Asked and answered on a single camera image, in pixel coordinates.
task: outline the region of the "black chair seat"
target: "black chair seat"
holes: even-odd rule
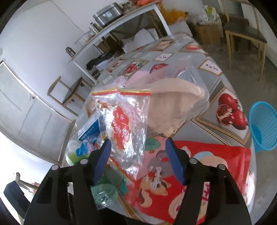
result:
[[[255,29],[249,25],[246,25],[246,24],[243,24],[243,23],[240,23],[237,21],[227,22],[224,26],[224,30],[228,30],[228,31],[235,32],[235,33],[240,33],[240,34],[255,38],[264,43],[267,43],[265,37],[263,36],[263,34],[260,31],[258,31],[257,29]]]

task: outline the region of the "blue box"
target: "blue box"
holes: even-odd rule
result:
[[[83,141],[90,136],[99,136],[99,121],[98,115],[92,115],[85,125],[78,131],[78,140]]]

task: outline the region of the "red paper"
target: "red paper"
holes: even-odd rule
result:
[[[166,138],[154,137],[146,143],[144,164],[137,180],[127,183],[124,199],[141,212],[173,223],[184,197],[186,186],[176,180],[165,152]],[[251,150],[244,147],[205,144],[190,141],[174,141],[179,149],[202,164],[224,164],[234,178],[241,193],[244,192],[250,166]],[[209,197],[209,183],[205,182],[197,224],[204,222]]]

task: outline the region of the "screw head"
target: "screw head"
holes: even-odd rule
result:
[[[85,164],[88,163],[88,160],[87,160],[86,158],[84,158],[84,159],[82,159],[82,160],[80,161],[80,163],[83,164],[83,165],[85,165]]]
[[[226,169],[226,166],[225,166],[224,164],[219,164],[219,165],[218,165],[218,168],[219,168],[220,170],[225,170],[225,169]]]
[[[59,168],[59,165],[53,165],[53,166],[51,167],[52,170],[57,170],[58,168]]]
[[[195,158],[191,158],[191,159],[189,159],[189,162],[190,162],[191,164],[196,164],[198,161],[197,161],[197,159],[195,159]]]

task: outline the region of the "plastic zip bag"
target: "plastic zip bag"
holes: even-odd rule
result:
[[[92,92],[112,142],[110,161],[131,180],[143,164],[150,94],[131,89]]]
[[[96,88],[95,90],[93,90],[91,92],[91,94],[92,94],[93,100],[95,101],[96,107],[97,107],[97,99],[98,99],[97,96],[98,95],[100,96],[100,98],[105,98],[105,95],[102,95],[103,91],[105,91],[105,90],[116,90],[117,92],[115,92],[113,94],[111,93],[111,95],[110,94],[107,95],[106,102],[109,102],[109,99],[112,101],[112,99],[115,97],[116,94],[118,94],[118,96],[119,96],[118,90],[120,88],[124,87],[125,83],[126,83],[125,77],[120,76],[112,84],[104,85],[104,86],[101,86],[101,87]],[[97,149],[100,149],[101,146],[103,145],[105,139],[108,138],[108,134],[107,134],[107,130],[106,130],[105,118],[100,116],[98,118],[98,122],[99,122],[100,134],[99,134],[99,137],[96,140],[95,147]]]
[[[169,137],[186,121],[209,107],[209,92],[197,69],[189,60],[181,59],[127,88],[151,89],[147,137],[164,134]]]

